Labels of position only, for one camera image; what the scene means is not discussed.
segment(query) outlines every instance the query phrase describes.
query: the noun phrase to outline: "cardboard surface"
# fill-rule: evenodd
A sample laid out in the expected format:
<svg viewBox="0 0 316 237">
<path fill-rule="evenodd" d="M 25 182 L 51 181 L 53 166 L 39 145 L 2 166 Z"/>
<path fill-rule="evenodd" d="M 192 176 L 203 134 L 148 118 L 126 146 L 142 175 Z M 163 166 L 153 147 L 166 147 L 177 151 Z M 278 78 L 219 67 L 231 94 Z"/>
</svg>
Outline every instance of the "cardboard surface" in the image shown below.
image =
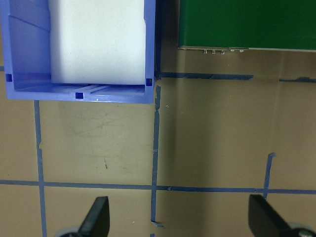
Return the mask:
<svg viewBox="0 0 316 237">
<path fill-rule="evenodd" d="M 162 79 L 158 84 L 158 184 L 263 187 L 275 82 Z"/>
<path fill-rule="evenodd" d="M 0 185 L 0 236 L 41 237 L 38 187 Z"/>
<path fill-rule="evenodd" d="M 0 179 L 38 180 L 34 103 L 8 100 L 0 72 Z"/>
<path fill-rule="evenodd" d="M 148 237 L 151 233 L 148 190 L 45 188 L 47 236 L 82 223 L 96 197 L 108 196 L 110 237 Z"/>
<path fill-rule="evenodd" d="M 158 192 L 157 237 L 252 236 L 248 194 Z"/>
<path fill-rule="evenodd" d="M 316 84 L 280 82 L 271 150 L 271 188 L 316 189 Z"/>
<path fill-rule="evenodd" d="M 40 116 L 45 181 L 151 184 L 154 105 L 40 102 Z"/>
</svg>

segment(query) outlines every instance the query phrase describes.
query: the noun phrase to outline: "scuff mark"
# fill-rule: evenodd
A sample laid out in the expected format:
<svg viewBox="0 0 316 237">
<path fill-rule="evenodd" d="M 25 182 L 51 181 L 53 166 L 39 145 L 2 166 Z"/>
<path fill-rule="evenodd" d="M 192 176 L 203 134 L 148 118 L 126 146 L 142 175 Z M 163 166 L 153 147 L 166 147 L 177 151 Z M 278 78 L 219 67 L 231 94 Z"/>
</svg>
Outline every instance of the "scuff mark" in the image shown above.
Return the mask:
<svg viewBox="0 0 316 237">
<path fill-rule="evenodd" d="M 103 160 L 104 160 L 105 169 L 108 169 L 108 165 L 107 165 L 107 162 L 105 161 L 105 158 L 103 158 Z"/>
</svg>

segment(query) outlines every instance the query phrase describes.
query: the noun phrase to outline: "brown surface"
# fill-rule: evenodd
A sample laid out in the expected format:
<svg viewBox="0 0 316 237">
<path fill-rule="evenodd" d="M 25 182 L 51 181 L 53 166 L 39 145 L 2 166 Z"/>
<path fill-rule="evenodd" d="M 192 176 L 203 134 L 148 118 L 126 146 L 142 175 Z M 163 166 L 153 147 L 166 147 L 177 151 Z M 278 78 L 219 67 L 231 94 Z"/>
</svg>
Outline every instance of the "brown surface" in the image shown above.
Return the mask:
<svg viewBox="0 0 316 237">
<path fill-rule="evenodd" d="M 41 102 L 45 181 L 151 184 L 154 105 Z"/>
<path fill-rule="evenodd" d="M 98 196 L 108 196 L 110 203 L 110 237 L 148 237 L 151 191 L 45 188 L 47 236 L 64 228 L 78 226 Z"/>
<path fill-rule="evenodd" d="M 155 236 L 252 236 L 247 205 L 248 194 L 158 192 Z"/>
<path fill-rule="evenodd" d="M 41 237 L 38 187 L 0 185 L 0 236 Z"/>
<path fill-rule="evenodd" d="M 162 79 L 159 85 L 158 184 L 263 187 L 276 83 Z"/>
<path fill-rule="evenodd" d="M 0 179 L 38 180 L 33 101 L 8 100 L 0 72 Z"/>
</svg>

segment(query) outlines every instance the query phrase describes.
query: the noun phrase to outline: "black plastic part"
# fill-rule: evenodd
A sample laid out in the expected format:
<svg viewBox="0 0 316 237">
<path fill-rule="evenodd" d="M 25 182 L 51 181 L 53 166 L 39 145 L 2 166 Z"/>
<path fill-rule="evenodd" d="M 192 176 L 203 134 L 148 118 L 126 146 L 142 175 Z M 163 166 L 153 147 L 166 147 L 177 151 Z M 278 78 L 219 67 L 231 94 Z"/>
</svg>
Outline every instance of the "black plastic part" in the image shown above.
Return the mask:
<svg viewBox="0 0 316 237">
<path fill-rule="evenodd" d="M 80 235 L 79 233 L 73 232 L 73 233 L 64 234 L 60 237 L 82 237 L 82 235 Z"/>
<path fill-rule="evenodd" d="M 292 230 L 261 195 L 250 195 L 248 210 L 248 224 L 255 237 L 280 237 Z"/>
<path fill-rule="evenodd" d="M 97 197 L 79 228 L 82 237 L 107 237 L 110 230 L 108 197 Z"/>
</svg>

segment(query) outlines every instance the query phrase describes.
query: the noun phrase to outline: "green device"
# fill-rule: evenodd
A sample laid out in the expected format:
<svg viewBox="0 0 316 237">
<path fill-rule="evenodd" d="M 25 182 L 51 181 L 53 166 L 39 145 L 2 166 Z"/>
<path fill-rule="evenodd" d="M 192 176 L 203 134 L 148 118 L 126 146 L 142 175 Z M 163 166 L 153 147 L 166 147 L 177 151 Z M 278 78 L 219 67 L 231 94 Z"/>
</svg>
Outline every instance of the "green device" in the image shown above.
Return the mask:
<svg viewBox="0 0 316 237">
<path fill-rule="evenodd" d="M 181 0 L 179 49 L 316 51 L 316 0 Z"/>
</svg>

